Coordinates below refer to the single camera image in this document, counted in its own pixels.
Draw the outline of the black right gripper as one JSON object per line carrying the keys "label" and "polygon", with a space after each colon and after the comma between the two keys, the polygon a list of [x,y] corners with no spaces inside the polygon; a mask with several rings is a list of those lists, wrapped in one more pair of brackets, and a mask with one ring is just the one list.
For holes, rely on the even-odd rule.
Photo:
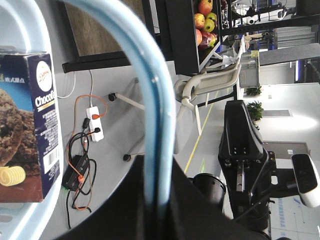
{"label": "black right gripper", "polygon": [[270,226],[267,193],[272,188],[272,164],[243,100],[225,105],[218,160],[233,217],[249,230],[266,230]]}

